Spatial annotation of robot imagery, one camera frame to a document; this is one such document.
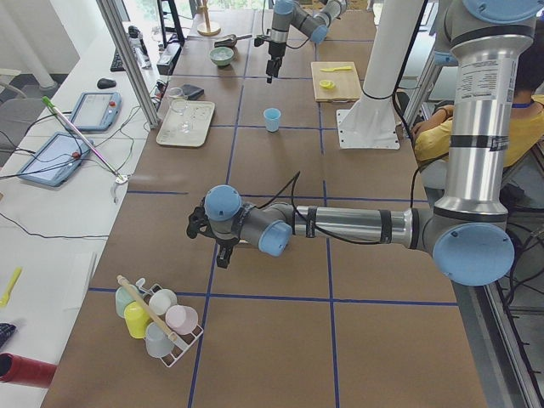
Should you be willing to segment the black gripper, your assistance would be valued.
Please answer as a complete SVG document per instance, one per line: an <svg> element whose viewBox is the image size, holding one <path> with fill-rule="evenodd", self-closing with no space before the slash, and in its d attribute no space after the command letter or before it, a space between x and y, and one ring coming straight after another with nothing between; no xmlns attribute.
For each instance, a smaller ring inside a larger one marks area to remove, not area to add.
<svg viewBox="0 0 544 408"><path fill-rule="evenodd" d="M233 235L222 238L219 236L219 233L214 232L212 224L205 214L203 205L195 207L193 212L189 215L186 235L190 239L195 239L198 235L213 238L219 245L216 264L222 269L227 269L229 267L233 249L240 242L240 239Z"/></svg>
<svg viewBox="0 0 544 408"><path fill-rule="evenodd" d="M272 83L273 78L277 78L281 68L283 57L286 52L286 39L279 39L266 35L257 35L253 40L255 47L268 44L269 60L266 65L267 83Z"/></svg>

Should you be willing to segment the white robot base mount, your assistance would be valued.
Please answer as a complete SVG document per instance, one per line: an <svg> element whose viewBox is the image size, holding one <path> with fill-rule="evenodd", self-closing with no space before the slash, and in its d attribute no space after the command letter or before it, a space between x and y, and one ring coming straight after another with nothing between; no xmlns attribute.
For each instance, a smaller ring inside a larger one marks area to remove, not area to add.
<svg viewBox="0 0 544 408"><path fill-rule="evenodd" d="M400 147L393 100L426 4L423 0L383 3L360 99L350 110L337 111L342 149L397 150Z"/></svg>

